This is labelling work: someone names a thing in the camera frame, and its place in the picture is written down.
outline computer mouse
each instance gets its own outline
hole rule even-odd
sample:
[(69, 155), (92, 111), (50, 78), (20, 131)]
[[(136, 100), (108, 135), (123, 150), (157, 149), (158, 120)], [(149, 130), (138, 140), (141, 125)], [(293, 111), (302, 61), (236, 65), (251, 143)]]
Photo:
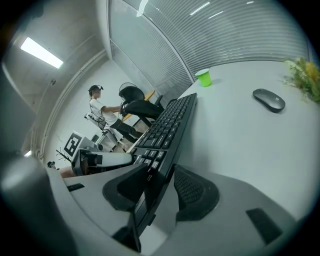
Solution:
[(286, 106), (285, 101), (272, 91), (266, 89), (256, 89), (253, 91), (253, 97), (266, 106), (268, 110), (278, 113)]

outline man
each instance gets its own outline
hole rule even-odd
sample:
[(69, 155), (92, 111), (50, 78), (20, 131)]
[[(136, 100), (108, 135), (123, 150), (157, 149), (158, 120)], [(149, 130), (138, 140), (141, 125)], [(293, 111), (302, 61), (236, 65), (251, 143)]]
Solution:
[(61, 169), (57, 169), (56, 166), (55, 166), (55, 162), (54, 161), (49, 161), (46, 166), (48, 166), (49, 168), (52, 168), (52, 169), (56, 169), (56, 170), (59, 170), (60, 174), (61, 174), (61, 177), (62, 178), (71, 178), (71, 177), (76, 177), (74, 171), (72, 170), (72, 167), (63, 167)]
[(131, 143), (135, 143), (137, 141), (136, 138), (140, 138), (143, 135), (143, 133), (136, 131), (133, 127), (123, 123), (116, 117), (114, 113), (119, 112), (121, 106), (105, 106), (97, 100), (101, 97), (101, 89), (97, 85), (90, 87), (89, 95), (91, 111), (95, 115), (95, 119), (102, 130), (105, 128), (105, 125), (108, 125), (116, 129)]

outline white desk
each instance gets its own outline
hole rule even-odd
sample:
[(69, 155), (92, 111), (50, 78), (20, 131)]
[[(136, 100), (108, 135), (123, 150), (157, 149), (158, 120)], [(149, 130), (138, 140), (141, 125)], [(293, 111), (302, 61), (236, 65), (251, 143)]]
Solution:
[[(285, 75), (287, 65), (274, 61), (211, 67), (211, 86), (196, 81), (181, 96), (197, 93), (198, 99), (178, 163), (245, 181), (300, 219), (320, 184), (320, 107), (284, 86)], [(285, 109), (267, 110), (252, 96), (258, 88), (282, 97)]]

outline office chair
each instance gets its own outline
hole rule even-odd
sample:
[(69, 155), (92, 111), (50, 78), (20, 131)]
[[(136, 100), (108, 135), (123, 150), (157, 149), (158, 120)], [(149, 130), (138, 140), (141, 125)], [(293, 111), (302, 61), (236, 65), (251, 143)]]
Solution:
[(124, 100), (121, 105), (120, 114), (126, 116), (132, 114), (138, 116), (148, 127), (152, 124), (147, 118), (157, 119), (164, 108), (160, 104), (162, 95), (156, 100), (155, 104), (145, 101), (145, 95), (133, 83), (125, 82), (120, 86), (119, 96)]

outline ceiling light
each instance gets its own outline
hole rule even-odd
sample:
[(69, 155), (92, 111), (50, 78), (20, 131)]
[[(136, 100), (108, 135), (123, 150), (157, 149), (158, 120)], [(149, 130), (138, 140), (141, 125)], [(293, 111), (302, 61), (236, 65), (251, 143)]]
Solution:
[(29, 152), (28, 152), (28, 153), (26, 153), (24, 156), (27, 158), (27, 157), (31, 156), (31, 154), (32, 154), (32, 151), (31, 151), (31, 150), (29, 150)]
[(149, 0), (141, 0), (138, 13), (136, 14), (137, 17), (140, 17), (144, 13), (145, 7), (146, 7), (146, 4), (148, 3), (148, 1)]
[(194, 15), (195, 13), (199, 12), (202, 8), (206, 7), (208, 4), (210, 4), (210, 2), (206, 2), (204, 5), (200, 6), (195, 11), (191, 12), (190, 15)]
[(212, 17), (217, 16), (218, 14), (222, 14), (223, 12), (224, 12), (224, 11), (220, 11), (220, 12), (216, 13), (215, 15), (212, 15), (212, 16), (209, 17), (208, 19), (211, 19)]
[(33, 41), (30, 37), (26, 38), (20, 49), (56, 67), (57, 69), (60, 68), (63, 63), (62, 60), (58, 59), (51, 52), (43, 48), (40, 44)]

